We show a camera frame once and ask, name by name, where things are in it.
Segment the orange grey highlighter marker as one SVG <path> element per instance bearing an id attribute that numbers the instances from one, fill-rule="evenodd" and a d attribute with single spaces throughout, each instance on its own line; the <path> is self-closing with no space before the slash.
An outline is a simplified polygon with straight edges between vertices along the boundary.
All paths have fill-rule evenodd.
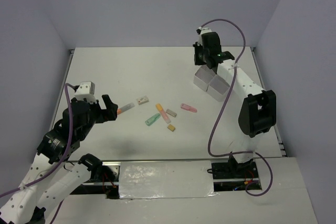
<path id="1" fill-rule="evenodd" d="M 126 104 L 126 105 L 124 105 L 124 106 L 118 108 L 118 110 L 117 110 L 117 115 L 119 115 L 119 114 L 121 114 L 121 113 L 123 113 L 123 112 L 125 112 L 125 111 L 127 111 L 127 110 L 129 110 L 129 109 L 131 109 L 131 108 L 133 108 L 134 106 L 135 106 L 135 105 L 134 105 L 134 103 L 132 102 L 132 103 L 128 103 L 128 104 Z"/>

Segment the yellow pink highlighter marker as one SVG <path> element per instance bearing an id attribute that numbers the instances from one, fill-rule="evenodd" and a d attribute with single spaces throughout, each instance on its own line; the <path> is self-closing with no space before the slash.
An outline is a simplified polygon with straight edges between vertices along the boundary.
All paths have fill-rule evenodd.
<path id="1" fill-rule="evenodd" d="M 164 111 L 163 107 L 157 103 L 155 105 L 155 107 L 157 108 L 158 112 L 160 113 L 161 117 L 164 119 L 164 121 L 167 123 L 167 124 L 170 124 L 171 123 L 171 120 L 170 118 L 168 117 L 167 113 Z"/>

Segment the white eraser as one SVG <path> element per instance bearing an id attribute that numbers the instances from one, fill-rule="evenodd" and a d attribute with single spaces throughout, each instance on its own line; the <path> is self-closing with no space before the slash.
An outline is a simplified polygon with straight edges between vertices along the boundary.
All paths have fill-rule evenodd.
<path id="1" fill-rule="evenodd" d="M 174 118 L 177 117 L 177 113 L 170 109 L 166 109 L 166 113 Z"/>

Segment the yellow eraser block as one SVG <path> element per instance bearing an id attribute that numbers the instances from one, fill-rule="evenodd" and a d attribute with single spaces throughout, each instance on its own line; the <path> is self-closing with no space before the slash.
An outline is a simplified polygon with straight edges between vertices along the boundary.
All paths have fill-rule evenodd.
<path id="1" fill-rule="evenodd" d="M 175 127 L 174 127 L 172 124 L 169 124 L 169 125 L 167 126 L 167 128 L 168 128 L 170 131 L 172 131 L 172 132 L 175 131 Z"/>

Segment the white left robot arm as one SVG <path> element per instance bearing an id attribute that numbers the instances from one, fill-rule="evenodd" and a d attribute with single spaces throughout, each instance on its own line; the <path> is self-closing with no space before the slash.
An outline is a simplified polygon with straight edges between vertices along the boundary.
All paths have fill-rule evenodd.
<path id="1" fill-rule="evenodd" d="M 96 123 L 116 120 L 117 104 L 107 94 L 102 99 L 105 109 L 98 101 L 70 100 L 71 109 L 65 109 L 62 119 L 45 134 L 27 175 L 1 207 L 1 223 L 45 223 L 46 218 L 53 211 L 59 211 L 63 200 L 81 184 L 87 181 L 114 182 L 115 173 L 92 154 L 82 156 L 62 178 L 52 182 L 63 162 L 79 148 Z"/>

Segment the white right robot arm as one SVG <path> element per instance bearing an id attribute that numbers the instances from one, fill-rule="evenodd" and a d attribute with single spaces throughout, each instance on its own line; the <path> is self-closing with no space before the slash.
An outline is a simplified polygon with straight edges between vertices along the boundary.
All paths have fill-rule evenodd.
<path id="1" fill-rule="evenodd" d="M 241 100 L 238 126 L 243 136 L 228 155 L 224 167 L 213 167 L 212 174 L 240 177 L 246 170 L 252 170 L 254 153 L 261 135 L 269 132 L 276 123 L 276 95 L 256 84 L 238 65 L 229 51 L 222 51 L 218 33 L 209 28 L 198 28 L 198 41 L 194 62 L 206 65 L 229 84 L 228 95 L 235 93 Z"/>

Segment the white left storage container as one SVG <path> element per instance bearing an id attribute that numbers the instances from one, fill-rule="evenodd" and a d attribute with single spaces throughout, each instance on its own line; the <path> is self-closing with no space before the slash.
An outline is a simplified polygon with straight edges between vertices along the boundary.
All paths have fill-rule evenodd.
<path id="1" fill-rule="evenodd" d="M 215 77 L 213 70 L 209 69 L 207 65 L 202 65 L 194 74 L 193 83 L 203 91 L 207 91 L 211 80 Z"/>

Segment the white storage container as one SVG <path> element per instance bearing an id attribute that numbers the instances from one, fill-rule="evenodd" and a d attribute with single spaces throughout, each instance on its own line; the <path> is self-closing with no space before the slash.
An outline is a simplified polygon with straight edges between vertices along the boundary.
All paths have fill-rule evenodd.
<path id="1" fill-rule="evenodd" d="M 229 84 L 216 75 L 209 83 L 207 93 L 216 101 L 223 102 L 227 96 Z"/>
<path id="2" fill-rule="evenodd" d="M 203 91 L 207 91 L 211 80 L 215 77 L 213 70 L 209 69 L 207 65 L 202 65 L 194 74 L 193 83 Z"/>

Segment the white right storage container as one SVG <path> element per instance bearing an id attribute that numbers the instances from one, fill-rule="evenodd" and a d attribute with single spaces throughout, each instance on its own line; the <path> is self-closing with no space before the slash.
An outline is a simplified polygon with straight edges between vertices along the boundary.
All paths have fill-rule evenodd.
<path id="1" fill-rule="evenodd" d="M 227 96 L 229 84 L 216 75 L 209 83 L 207 93 L 216 101 L 223 102 Z"/>

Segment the white staples box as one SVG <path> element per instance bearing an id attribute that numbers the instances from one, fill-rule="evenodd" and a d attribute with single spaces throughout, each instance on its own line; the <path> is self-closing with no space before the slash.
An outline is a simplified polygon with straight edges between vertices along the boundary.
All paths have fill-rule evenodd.
<path id="1" fill-rule="evenodd" d="M 145 104 L 149 102 L 149 98 L 147 96 L 142 96 L 136 99 L 138 105 Z"/>

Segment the pink correction tape dispenser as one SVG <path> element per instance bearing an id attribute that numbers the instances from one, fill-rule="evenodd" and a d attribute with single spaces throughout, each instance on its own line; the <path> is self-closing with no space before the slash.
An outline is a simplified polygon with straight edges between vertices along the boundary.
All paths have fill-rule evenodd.
<path id="1" fill-rule="evenodd" d="M 190 106 L 190 105 L 185 104 L 185 103 L 182 103 L 181 106 L 180 106 L 180 108 L 183 109 L 183 110 L 186 110 L 186 111 L 193 112 L 193 113 L 197 112 L 197 109 L 195 107 Z"/>

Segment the silver foil covered panel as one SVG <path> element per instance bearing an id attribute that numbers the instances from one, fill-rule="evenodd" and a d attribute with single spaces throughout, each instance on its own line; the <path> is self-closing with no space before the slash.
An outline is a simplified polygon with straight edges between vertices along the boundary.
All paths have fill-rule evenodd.
<path id="1" fill-rule="evenodd" d="M 124 162 L 121 199 L 205 198 L 215 196 L 210 161 Z"/>

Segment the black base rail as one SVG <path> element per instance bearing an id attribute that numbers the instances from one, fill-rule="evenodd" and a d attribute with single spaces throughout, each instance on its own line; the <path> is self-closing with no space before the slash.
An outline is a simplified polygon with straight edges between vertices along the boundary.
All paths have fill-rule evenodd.
<path id="1" fill-rule="evenodd" d="M 261 190 L 256 163 L 243 167 L 223 161 L 122 162 L 107 166 L 113 176 L 87 181 L 73 195 L 106 199 L 205 198 L 223 191 Z"/>

